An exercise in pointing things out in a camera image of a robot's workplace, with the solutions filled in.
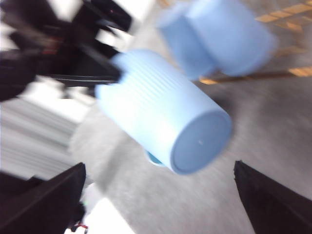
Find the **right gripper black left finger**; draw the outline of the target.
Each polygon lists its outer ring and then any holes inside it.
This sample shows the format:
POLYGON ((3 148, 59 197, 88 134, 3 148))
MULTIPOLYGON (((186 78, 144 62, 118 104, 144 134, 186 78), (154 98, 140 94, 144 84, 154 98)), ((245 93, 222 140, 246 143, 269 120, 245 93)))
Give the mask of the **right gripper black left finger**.
POLYGON ((2 234, 62 234, 82 221, 80 201, 86 169, 79 163, 50 180, 28 180, 1 172, 0 232, 2 234))

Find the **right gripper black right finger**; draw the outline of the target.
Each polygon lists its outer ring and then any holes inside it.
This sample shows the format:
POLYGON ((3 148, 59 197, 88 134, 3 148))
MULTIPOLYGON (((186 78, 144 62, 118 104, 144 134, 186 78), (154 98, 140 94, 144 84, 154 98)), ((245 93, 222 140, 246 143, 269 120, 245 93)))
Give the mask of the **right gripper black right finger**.
POLYGON ((239 197, 256 234, 310 234, 312 201, 255 170, 234 164, 239 197))

